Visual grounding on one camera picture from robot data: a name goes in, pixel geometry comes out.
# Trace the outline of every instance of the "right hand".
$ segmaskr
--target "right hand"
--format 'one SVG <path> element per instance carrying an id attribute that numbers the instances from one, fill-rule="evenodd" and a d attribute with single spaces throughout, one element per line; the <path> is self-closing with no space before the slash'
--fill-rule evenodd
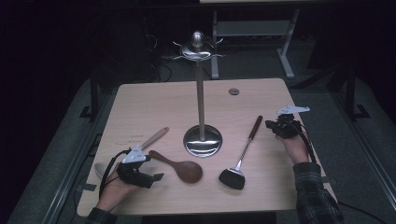
<path id="1" fill-rule="evenodd" d="M 308 150 L 300 135 L 296 135 L 292 138 L 287 139 L 276 135 L 275 139 L 283 143 L 283 146 L 285 147 L 286 152 L 291 158 L 293 164 L 297 164 L 300 162 L 309 162 Z"/>

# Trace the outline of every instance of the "left hand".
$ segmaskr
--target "left hand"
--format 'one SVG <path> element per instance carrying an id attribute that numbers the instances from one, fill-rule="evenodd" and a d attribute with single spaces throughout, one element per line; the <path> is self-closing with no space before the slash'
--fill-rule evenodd
<path id="1" fill-rule="evenodd" d="M 111 212 L 128 194 L 141 189 L 138 186 L 126 184 L 120 180 L 119 174 L 117 174 L 119 165 L 120 164 L 117 163 L 114 171 L 108 177 L 107 184 L 96 208 Z"/>

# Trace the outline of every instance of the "metal pole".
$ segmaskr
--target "metal pole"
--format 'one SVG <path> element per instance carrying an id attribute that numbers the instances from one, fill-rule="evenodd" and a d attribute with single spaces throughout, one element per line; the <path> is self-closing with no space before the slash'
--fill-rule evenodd
<path id="1" fill-rule="evenodd" d="M 197 62 L 195 66 L 195 76 L 197 81 L 197 96 L 198 96 L 198 116 L 199 116 L 199 138 L 205 141 L 205 113 L 204 113 L 204 81 L 203 73 L 204 68 Z"/>

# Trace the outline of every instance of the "wooden handle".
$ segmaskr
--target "wooden handle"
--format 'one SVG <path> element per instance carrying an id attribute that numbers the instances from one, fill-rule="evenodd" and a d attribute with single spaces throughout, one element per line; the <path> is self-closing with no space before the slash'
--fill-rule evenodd
<path id="1" fill-rule="evenodd" d="M 250 140 L 253 140 L 254 135 L 256 135 L 256 132 L 257 132 L 257 130 L 259 129 L 261 123 L 262 123 L 262 116 L 259 116 L 259 117 L 257 118 L 257 120 L 256 120 L 256 123 L 255 123 L 254 126 L 253 126 L 253 129 L 251 130 L 250 135 L 248 136 L 248 138 L 249 138 Z"/>
<path id="2" fill-rule="evenodd" d="M 161 155 L 159 152 L 157 152 L 157 151 L 155 151 L 155 150 L 151 150 L 148 154 L 149 154 L 152 158 L 154 158 L 154 159 L 156 159 L 156 160 L 159 160 L 159 161 L 166 162 L 166 163 L 168 163 L 168 164 L 170 164 L 170 165 L 172 165 L 172 166 L 175 164 L 174 161 L 169 161 L 165 156 Z"/>
<path id="3" fill-rule="evenodd" d="M 167 132 L 169 131 L 169 128 L 162 128 L 161 130 L 159 130 L 157 133 L 155 133 L 154 135 L 152 135 L 145 143 L 142 144 L 142 150 L 145 149 L 146 147 L 148 147 L 149 145 L 153 144 L 155 141 L 157 141 L 158 139 L 160 139 L 162 136 L 164 136 Z"/>

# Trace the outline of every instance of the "metal stand base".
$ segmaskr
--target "metal stand base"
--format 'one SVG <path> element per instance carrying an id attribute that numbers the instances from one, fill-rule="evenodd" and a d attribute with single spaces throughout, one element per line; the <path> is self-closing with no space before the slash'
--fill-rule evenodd
<path id="1" fill-rule="evenodd" d="M 221 133 L 210 125 L 205 125 L 205 141 L 200 139 L 199 125 L 190 128 L 183 138 L 184 148 L 196 157 L 210 157 L 216 154 L 221 147 Z"/>

